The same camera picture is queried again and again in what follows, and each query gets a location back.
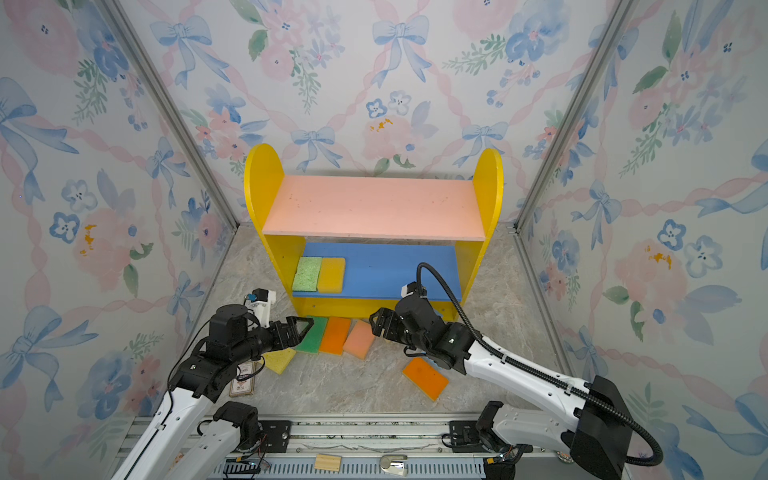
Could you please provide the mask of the pink salmon sponge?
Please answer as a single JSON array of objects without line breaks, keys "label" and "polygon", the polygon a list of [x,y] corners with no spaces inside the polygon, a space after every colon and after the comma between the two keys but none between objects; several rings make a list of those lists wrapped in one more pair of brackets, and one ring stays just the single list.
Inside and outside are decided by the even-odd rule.
[{"label": "pink salmon sponge", "polygon": [[370,324],[359,320],[350,331],[343,345],[343,351],[360,360],[365,360],[375,339]]}]

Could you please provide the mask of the light green sponge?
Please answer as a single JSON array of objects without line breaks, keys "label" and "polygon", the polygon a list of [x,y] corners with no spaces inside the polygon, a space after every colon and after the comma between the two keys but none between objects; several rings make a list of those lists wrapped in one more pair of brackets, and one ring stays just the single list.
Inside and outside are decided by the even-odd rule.
[{"label": "light green sponge", "polygon": [[294,292],[316,292],[323,259],[321,257],[301,257],[294,275]]}]

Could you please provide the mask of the bright yellow sponge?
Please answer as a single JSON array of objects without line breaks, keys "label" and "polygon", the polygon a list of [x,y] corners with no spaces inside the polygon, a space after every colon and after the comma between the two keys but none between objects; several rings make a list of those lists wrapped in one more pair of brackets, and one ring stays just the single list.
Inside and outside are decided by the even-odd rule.
[{"label": "bright yellow sponge", "polygon": [[317,280],[317,292],[340,294],[344,288],[345,268],[344,258],[323,258]]}]

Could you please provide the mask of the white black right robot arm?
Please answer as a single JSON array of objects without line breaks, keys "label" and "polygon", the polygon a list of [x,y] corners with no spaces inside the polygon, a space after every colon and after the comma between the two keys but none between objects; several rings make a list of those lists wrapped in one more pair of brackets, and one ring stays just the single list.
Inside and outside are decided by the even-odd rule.
[{"label": "white black right robot arm", "polygon": [[418,295],[370,318],[375,336],[416,350],[438,367],[487,381],[534,405],[522,412],[486,404],[477,429],[486,449],[531,445],[569,455],[599,479],[620,479],[628,465],[632,416],[616,385],[568,376],[515,355],[465,321],[447,322]]}]

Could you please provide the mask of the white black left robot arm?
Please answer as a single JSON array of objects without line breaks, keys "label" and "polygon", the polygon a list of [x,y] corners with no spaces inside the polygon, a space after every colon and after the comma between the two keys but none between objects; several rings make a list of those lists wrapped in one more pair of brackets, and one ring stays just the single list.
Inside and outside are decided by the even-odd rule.
[{"label": "white black left robot arm", "polygon": [[245,305],[218,308],[206,323],[208,335],[172,370],[160,407],[113,477],[206,479],[230,453],[250,455],[263,447],[267,435],[258,410],[229,401],[217,410],[196,444],[178,456],[206,412],[237,379],[241,364],[299,345],[313,325],[311,318],[289,316],[262,326]]}]

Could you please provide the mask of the yellow sponge under left arm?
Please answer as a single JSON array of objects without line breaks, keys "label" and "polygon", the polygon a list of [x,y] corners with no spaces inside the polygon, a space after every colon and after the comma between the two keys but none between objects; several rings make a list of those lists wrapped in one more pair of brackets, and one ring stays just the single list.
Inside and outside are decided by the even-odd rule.
[{"label": "yellow sponge under left arm", "polygon": [[296,355],[296,350],[288,348],[263,354],[265,367],[277,375],[282,375]]}]

